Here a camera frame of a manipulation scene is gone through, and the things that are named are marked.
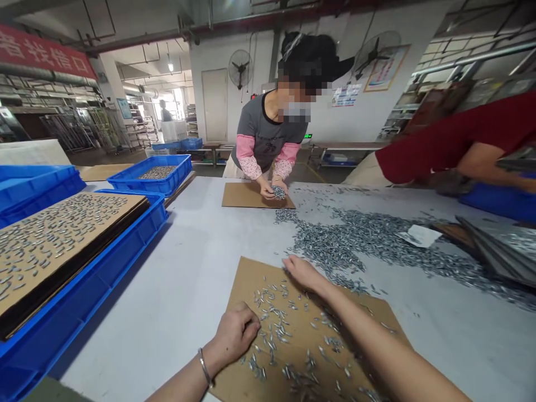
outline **concrete floor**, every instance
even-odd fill
[[[107,155],[103,150],[92,150],[68,155],[69,160],[76,166],[94,166],[107,164],[138,163],[145,159],[145,151],[123,152],[119,155]],[[298,153],[296,165],[290,175],[290,181],[304,181],[307,183],[330,183],[339,184],[352,171],[345,167],[323,167],[316,170],[307,164],[308,150]],[[221,177],[225,166],[194,166],[199,176]],[[91,402],[89,399],[78,395],[75,391],[64,387],[58,381],[45,378],[24,400],[25,402],[50,401],[50,402]]]
[[[76,166],[94,166],[107,164],[138,163],[145,159],[145,151],[125,151],[119,155],[107,155],[104,150],[92,150],[68,155],[69,160]],[[352,171],[349,167],[323,167],[316,170],[307,164],[309,150],[301,150],[298,153],[296,165],[290,175],[290,181],[303,181],[306,183],[330,183],[340,184]],[[225,166],[194,165],[194,170],[199,176],[221,177]]]

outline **blue plastic crate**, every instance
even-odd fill
[[[47,191],[75,173],[73,165],[0,165],[0,211]]]
[[[198,150],[203,147],[202,138],[186,138],[180,141],[180,148],[183,151]]]
[[[74,171],[68,178],[60,181],[55,186],[41,194],[17,203],[15,206],[0,211],[0,229],[33,215],[42,209],[64,200],[85,188],[85,182],[80,178],[80,173]]]
[[[324,163],[327,163],[328,165],[331,165],[331,166],[357,166],[357,163],[355,163],[354,161],[344,161],[344,162],[330,161],[329,160],[330,156],[331,154],[324,155]]]
[[[161,180],[140,180],[143,173],[156,166],[176,166],[176,168]],[[134,190],[160,193],[165,197],[179,188],[179,185],[192,171],[190,155],[161,155],[152,156],[134,166],[108,178],[108,182],[118,190]]]
[[[536,174],[524,176],[536,179]],[[476,183],[473,190],[459,201],[516,221],[536,223],[536,194],[513,187]]]
[[[77,274],[11,339],[0,342],[0,400],[24,398],[50,371],[112,290],[164,226],[164,196],[144,195],[151,207]]]
[[[154,143],[154,144],[152,144],[152,148],[153,148],[155,151],[159,151],[159,150],[163,150],[163,149],[180,149],[180,148],[181,148],[181,144],[180,144],[180,141],[177,141],[177,142],[169,142],[169,143],[163,143],[163,144],[160,144],[160,143]]]

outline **hand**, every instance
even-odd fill
[[[261,185],[261,195],[264,198],[266,198],[267,200],[275,199],[274,191],[272,190],[272,186],[268,180],[266,180],[262,176],[259,176],[256,181]]]
[[[203,348],[210,378],[246,353],[260,327],[258,316],[243,301],[222,316],[216,335]]]
[[[518,187],[527,193],[536,194],[536,180],[534,179],[523,178],[521,185]]]
[[[274,175],[274,177],[272,177],[272,185],[276,185],[277,187],[281,187],[283,190],[285,190],[285,194],[289,195],[289,188],[286,186],[286,184],[283,181],[283,178],[281,176]]]
[[[288,259],[284,259],[286,269],[298,283],[316,293],[320,293],[322,288],[329,284],[309,262],[302,260],[300,257],[290,255]]]

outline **silver bangle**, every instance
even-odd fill
[[[212,388],[214,386],[214,381],[210,379],[210,376],[208,375],[207,367],[205,366],[205,361],[203,360],[203,348],[199,348],[197,350],[199,353],[199,360],[201,362],[201,367],[203,368],[203,372],[205,373],[205,377],[207,378],[208,387]]]

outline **red banner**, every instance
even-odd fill
[[[4,25],[0,25],[0,62],[96,79],[84,53]]]

